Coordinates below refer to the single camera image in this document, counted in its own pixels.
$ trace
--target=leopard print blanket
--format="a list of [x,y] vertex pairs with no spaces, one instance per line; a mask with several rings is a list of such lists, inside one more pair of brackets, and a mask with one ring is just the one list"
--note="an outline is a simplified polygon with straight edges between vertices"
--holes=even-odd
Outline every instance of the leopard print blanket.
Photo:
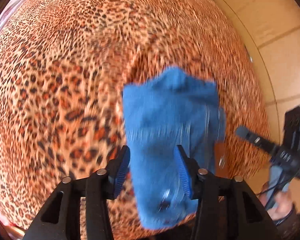
[[[125,144],[122,89],[170,65],[215,80],[231,175],[266,159],[234,135],[269,135],[246,49],[212,0],[26,0],[0,32],[0,212],[27,228],[64,176],[89,176]],[[142,228],[130,177],[109,202],[115,239]]]

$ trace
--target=human hand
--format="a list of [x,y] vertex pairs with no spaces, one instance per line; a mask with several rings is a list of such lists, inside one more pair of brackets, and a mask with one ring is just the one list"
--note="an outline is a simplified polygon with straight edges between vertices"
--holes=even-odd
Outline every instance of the human hand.
[[[268,187],[269,187],[269,184],[268,184],[268,182],[266,182],[262,186],[261,191],[267,190]],[[259,196],[259,200],[263,206],[265,206],[267,203],[266,195],[267,195],[266,193],[263,193]],[[293,208],[293,202],[292,202],[290,190],[288,190],[287,192],[279,191],[275,195],[274,199],[275,199],[276,203],[278,204],[278,206],[267,210],[269,216],[271,217],[272,220],[279,220],[279,219],[286,217]]]

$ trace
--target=tiled floor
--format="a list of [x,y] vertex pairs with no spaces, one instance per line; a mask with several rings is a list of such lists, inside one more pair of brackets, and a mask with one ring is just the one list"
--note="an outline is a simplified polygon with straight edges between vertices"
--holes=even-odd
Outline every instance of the tiled floor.
[[[300,8],[294,0],[214,0],[252,57],[266,101],[271,139],[282,141],[284,113],[300,105]],[[248,180],[260,191],[268,167]],[[300,211],[300,181],[291,184]]]

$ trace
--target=folded blue sock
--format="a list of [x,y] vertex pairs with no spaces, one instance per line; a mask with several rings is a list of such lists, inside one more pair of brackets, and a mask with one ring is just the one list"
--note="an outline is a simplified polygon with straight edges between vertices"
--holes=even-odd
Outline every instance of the folded blue sock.
[[214,172],[214,143],[224,140],[216,85],[168,68],[141,86],[124,87],[123,116],[141,224],[174,226],[197,209],[197,200],[182,190],[174,147],[181,144],[188,157]]

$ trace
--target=leopard print fabric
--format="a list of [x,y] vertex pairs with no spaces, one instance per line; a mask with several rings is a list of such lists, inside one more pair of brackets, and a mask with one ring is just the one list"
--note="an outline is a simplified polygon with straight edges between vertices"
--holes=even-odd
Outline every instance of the leopard print fabric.
[[[122,89],[169,66],[218,84],[230,174],[266,157],[234,135],[268,136],[244,45],[212,0],[26,0],[0,33],[0,212],[27,228],[64,176],[84,178],[125,144]],[[138,220],[131,179],[109,202],[115,239]]]

